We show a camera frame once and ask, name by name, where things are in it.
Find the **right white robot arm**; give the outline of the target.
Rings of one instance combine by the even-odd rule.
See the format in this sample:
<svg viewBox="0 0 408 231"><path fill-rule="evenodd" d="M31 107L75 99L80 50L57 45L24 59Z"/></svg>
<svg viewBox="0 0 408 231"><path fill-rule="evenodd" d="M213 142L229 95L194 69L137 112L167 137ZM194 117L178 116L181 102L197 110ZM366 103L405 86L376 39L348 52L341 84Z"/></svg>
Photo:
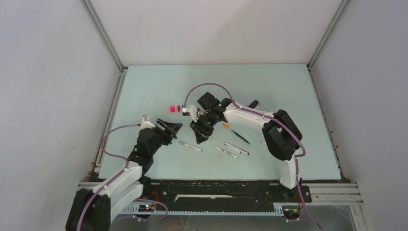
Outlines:
<svg viewBox="0 0 408 231"><path fill-rule="evenodd" d="M261 112L230 98L219 101L209 92L197 102L202 112L188 105L182 107L182 114L191 116L190 127L198 144L210 138L219 122L237 123L261 131L268 151L280 161L280 196L285 201L292 201L299 195L295 155L301 148L302 133L286 111Z"/></svg>

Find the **grey capped marker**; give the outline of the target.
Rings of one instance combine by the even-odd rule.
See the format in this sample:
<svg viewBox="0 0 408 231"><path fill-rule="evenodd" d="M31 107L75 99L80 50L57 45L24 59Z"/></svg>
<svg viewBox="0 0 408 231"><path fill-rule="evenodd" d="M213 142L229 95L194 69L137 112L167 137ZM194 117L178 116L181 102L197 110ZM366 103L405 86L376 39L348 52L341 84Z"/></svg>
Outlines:
<svg viewBox="0 0 408 231"><path fill-rule="evenodd" d="M200 148L198 148L198 147L196 147L196 146L193 146L193 145L191 145L191 144L189 144L189 143L186 143L186 142L184 142L184 141L179 141L179 143L180 143L181 145L185 146L185 147L192 148L192 149L194 149L194 150L196 150L196 151L198 151L198 152L202 152L202 151L203 151L202 149L200 149Z"/></svg>

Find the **green gel pen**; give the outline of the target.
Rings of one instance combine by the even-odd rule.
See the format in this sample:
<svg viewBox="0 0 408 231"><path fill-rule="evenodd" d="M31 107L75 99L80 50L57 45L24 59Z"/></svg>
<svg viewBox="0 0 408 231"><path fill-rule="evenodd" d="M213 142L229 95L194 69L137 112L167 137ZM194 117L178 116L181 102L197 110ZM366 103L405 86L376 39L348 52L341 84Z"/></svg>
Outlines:
<svg viewBox="0 0 408 231"><path fill-rule="evenodd" d="M236 135L238 138L240 138L241 140L243 140L245 143L247 143L248 145L250 145L251 143L244 138L242 135L240 135L238 132L236 132L235 130L231 129L231 132Z"/></svg>

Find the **black pink highlighter body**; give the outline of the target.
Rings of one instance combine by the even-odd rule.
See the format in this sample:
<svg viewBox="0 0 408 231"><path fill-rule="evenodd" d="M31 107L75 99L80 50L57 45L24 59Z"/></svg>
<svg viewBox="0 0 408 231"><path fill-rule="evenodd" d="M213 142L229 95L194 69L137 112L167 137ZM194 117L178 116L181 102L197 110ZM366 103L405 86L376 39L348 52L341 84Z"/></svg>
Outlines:
<svg viewBox="0 0 408 231"><path fill-rule="evenodd" d="M256 109L259 105L259 101L258 100L254 100L248 107L252 108L252 109Z"/></svg>

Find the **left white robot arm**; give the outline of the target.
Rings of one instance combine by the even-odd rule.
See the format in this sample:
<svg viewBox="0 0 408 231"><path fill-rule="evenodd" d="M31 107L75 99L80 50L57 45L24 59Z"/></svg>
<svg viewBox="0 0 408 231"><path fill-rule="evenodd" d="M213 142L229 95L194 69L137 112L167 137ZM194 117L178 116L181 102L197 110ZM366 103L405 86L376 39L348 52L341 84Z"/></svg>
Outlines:
<svg viewBox="0 0 408 231"><path fill-rule="evenodd" d="M161 119L156 124L144 116L138 124L140 131L136 145L123 167L113 176L91 189L76 192L65 229L67 231L107 231L119 213L136 199L151 197L152 187L145 176L153 165L153 156L163 145L168 146L177 137L182 123Z"/></svg>

